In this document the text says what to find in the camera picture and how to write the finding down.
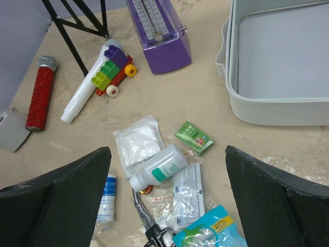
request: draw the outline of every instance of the black scissors handle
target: black scissors handle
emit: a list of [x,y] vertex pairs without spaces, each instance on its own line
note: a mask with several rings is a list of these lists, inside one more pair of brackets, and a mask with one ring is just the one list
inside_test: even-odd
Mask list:
[[169,233],[172,238],[175,237],[175,234],[167,228],[161,230],[157,224],[152,225],[145,233],[149,241],[144,245],[144,247],[175,247],[175,243],[171,246],[166,246],[166,243],[163,241],[163,236],[166,233]]

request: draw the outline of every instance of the green package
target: green package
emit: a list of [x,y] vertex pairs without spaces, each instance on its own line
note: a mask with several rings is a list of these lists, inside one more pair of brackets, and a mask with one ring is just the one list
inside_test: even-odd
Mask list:
[[214,143],[209,135],[188,121],[180,127],[175,136],[199,155],[203,154]]

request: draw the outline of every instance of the gray wall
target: gray wall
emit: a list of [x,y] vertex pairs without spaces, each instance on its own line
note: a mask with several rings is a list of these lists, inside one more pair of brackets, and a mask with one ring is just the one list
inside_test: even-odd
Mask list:
[[[81,10],[67,0],[77,15]],[[61,18],[70,17],[59,0],[50,0]],[[93,12],[100,11],[99,0],[85,0]],[[125,0],[106,0],[106,8],[125,7]],[[0,105],[7,107],[19,88],[38,50],[50,18],[41,0],[0,0]]]

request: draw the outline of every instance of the green label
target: green label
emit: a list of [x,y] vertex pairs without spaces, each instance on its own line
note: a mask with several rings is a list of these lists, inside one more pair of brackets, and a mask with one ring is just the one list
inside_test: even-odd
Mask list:
[[209,135],[205,134],[188,121],[180,127],[175,136],[193,149],[197,154],[202,154],[213,144],[213,140]]
[[176,166],[175,163],[171,163],[171,164],[166,163],[154,169],[152,171],[152,175],[155,177],[157,181],[162,182],[163,180],[166,180],[177,171],[179,171],[179,168]]

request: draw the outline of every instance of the teal package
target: teal package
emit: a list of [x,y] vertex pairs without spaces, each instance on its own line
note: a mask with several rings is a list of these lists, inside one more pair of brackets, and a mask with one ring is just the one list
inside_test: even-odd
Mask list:
[[177,247],[247,247],[223,206],[207,212],[173,238]]

